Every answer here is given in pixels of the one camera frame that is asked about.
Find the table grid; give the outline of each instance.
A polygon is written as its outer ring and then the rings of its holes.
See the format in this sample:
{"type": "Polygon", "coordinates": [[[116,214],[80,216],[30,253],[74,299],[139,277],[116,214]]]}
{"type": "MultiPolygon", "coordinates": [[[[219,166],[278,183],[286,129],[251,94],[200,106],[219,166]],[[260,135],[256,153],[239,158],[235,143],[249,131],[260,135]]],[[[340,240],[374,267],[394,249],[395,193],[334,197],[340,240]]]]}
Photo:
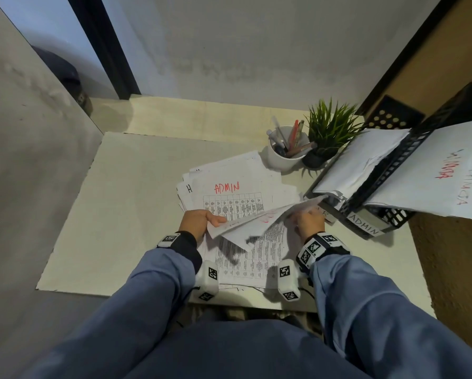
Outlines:
{"type": "Polygon", "coordinates": [[[204,196],[204,208],[228,221],[244,218],[264,211],[260,192],[231,194],[225,196],[204,196]]]}

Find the black frame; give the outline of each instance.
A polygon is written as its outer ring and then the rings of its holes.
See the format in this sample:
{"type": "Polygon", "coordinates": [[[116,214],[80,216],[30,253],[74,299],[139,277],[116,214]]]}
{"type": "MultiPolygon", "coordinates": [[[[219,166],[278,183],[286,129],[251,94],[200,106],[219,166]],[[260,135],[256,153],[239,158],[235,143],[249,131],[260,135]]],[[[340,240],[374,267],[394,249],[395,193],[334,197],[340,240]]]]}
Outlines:
{"type": "Polygon", "coordinates": [[[120,99],[141,94],[102,0],[68,0],[120,99]]]}
{"type": "MultiPolygon", "coordinates": [[[[120,99],[141,94],[102,0],[68,0],[120,99]]],[[[458,0],[440,0],[357,110],[365,115],[458,0]]]]}

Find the pen holder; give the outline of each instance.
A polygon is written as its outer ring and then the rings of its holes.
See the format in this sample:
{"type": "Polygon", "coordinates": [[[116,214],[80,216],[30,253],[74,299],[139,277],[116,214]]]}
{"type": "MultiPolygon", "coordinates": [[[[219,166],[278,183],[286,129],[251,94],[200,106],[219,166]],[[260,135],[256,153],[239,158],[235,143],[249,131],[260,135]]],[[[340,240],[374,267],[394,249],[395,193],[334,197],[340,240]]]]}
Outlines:
{"type": "MultiPolygon", "coordinates": [[[[290,132],[292,132],[292,126],[281,126],[281,132],[285,136],[285,139],[288,140],[290,136],[290,132]]],[[[281,139],[280,133],[278,133],[277,129],[273,130],[273,134],[275,134],[279,139],[281,139]]],[[[301,138],[299,139],[299,143],[297,146],[303,146],[310,143],[308,139],[308,135],[304,132],[301,133],[301,138]]],[[[267,146],[267,162],[268,167],[270,169],[275,169],[279,171],[289,171],[294,165],[302,160],[306,155],[306,151],[302,151],[299,154],[296,154],[293,158],[285,158],[279,155],[277,152],[273,150],[273,146],[271,145],[271,140],[268,140],[267,146]]]]}

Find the blue shirt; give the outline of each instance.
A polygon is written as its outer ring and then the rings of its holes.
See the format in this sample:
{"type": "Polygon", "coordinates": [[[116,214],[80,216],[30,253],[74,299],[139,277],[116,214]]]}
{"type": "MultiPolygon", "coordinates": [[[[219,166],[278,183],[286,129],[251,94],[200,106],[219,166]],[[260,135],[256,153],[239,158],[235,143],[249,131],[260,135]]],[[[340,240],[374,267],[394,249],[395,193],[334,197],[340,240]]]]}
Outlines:
{"type": "Polygon", "coordinates": [[[119,291],[23,378],[472,378],[472,349],[362,259],[312,266],[325,343],[280,320],[199,322],[165,335],[195,283],[148,251],[119,291]]]}

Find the concrete wall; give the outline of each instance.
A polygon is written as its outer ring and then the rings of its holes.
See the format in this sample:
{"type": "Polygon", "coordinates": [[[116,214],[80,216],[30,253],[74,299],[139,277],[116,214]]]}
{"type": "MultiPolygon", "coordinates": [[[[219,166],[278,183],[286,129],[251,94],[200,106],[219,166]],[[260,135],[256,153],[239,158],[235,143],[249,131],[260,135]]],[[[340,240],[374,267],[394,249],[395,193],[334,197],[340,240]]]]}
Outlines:
{"type": "Polygon", "coordinates": [[[0,378],[101,302],[35,291],[101,139],[0,10],[0,378]]]}
{"type": "Polygon", "coordinates": [[[361,103],[439,0],[103,0],[142,94],[361,103]]]}
{"type": "MultiPolygon", "coordinates": [[[[459,0],[385,93],[431,114],[470,81],[472,0],[459,0]]],[[[472,220],[417,214],[410,224],[436,316],[472,346],[472,220]]]]}
{"type": "Polygon", "coordinates": [[[69,61],[89,96],[118,99],[68,0],[0,0],[0,8],[31,45],[69,61]]]}

